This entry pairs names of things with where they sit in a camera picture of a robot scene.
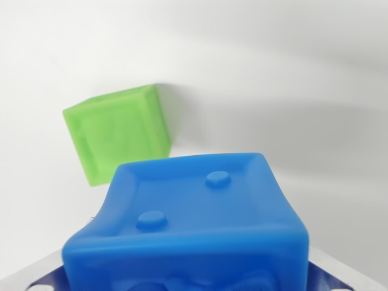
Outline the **black-tipped metal gripper right finger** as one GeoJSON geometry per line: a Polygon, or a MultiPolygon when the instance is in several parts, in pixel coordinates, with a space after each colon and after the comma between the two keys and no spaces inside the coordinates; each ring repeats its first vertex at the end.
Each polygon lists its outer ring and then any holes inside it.
{"type": "Polygon", "coordinates": [[[379,290],[379,284],[322,250],[310,246],[307,290],[379,290]]]}

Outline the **black-tipped metal gripper left finger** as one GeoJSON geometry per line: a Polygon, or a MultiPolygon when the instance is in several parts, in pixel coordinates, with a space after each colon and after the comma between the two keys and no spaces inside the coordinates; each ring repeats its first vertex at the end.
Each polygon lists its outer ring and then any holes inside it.
{"type": "Polygon", "coordinates": [[[2,279],[1,290],[70,290],[62,249],[2,279]]]}

